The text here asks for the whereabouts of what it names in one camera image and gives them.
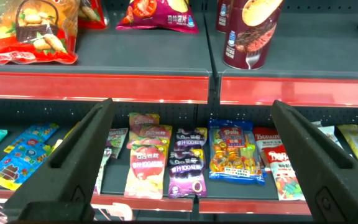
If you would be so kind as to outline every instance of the gray shelf surface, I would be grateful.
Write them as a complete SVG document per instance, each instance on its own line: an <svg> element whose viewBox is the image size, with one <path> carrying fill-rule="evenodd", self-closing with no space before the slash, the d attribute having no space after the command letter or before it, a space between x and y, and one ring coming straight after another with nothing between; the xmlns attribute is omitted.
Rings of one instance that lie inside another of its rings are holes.
<svg viewBox="0 0 358 224"><path fill-rule="evenodd" d="M265 65L238 70L223 63L225 34L206 13L217 76L358 79L358 13L283 12Z"/></svg>
<svg viewBox="0 0 358 224"><path fill-rule="evenodd" d="M0 72L209 76L211 61L201 12L194 13L199 34L167 29L116 30L124 11L109 11L109 17L106 30L79 31L75 64L12 63L0 66Z"/></svg>

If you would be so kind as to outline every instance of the red canister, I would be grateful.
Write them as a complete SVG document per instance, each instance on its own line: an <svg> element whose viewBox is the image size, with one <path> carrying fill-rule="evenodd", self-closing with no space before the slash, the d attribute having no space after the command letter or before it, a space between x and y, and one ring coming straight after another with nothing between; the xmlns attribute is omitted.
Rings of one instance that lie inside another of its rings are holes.
<svg viewBox="0 0 358 224"><path fill-rule="evenodd" d="M235 0L232 3L223 62L240 69L265 63L283 0Z"/></svg>
<svg viewBox="0 0 358 224"><path fill-rule="evenodd" d="M226 33L233 0L218 0L216 10L216 30Z"/></svg>

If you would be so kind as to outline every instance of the gray metal shelf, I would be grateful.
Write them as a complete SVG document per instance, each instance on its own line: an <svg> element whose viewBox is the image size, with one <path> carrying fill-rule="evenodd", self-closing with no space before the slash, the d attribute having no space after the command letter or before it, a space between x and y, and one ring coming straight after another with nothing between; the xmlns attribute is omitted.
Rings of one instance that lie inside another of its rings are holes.
<svg viewBox="0 0 358 224"><path fill-rule="evenodd" d="M259 70L225 65L225 34L216 31L214 13L206 13L205 19L218 77L358 79L358 13L284 10Z"/></svg>

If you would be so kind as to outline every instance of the pink candy bag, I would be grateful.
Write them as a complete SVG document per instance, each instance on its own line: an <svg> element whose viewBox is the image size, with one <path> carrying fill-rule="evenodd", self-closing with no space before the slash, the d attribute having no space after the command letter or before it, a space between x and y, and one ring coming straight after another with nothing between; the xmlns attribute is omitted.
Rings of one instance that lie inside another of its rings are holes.
<svg viewBox="0 0 358 224"><path fill-rule="evenodd" d="M116 29L163 27L180 32L198 33L186 0L131 0L126 16Z"/></svg>

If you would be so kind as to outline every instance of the fruit illustration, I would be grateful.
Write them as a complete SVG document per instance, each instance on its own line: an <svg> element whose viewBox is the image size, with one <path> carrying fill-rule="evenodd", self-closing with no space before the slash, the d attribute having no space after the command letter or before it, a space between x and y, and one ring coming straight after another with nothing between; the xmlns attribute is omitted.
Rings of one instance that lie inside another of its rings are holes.
<svg viewBox="0 0 358 224"><path fill-rule="evenodd" d="M145 180L151 175L160 175L165 167L164 147L133 146L131 151L131 169L134 175Z"/></svg>
<svg viewBox="0 0 358 224"><path fill-rule="evenodd" d="M125 18L123 18L122 23L124 24L130 24L134 22L134 9L132 6L128 7L127 15Z"/></svg>
<svg viewBox="0 0 358 224"><path fill-rule="evenodd" d="M157 0L135 0L134 14L137 17L145 18L154 15L157 9Z"/></svg>

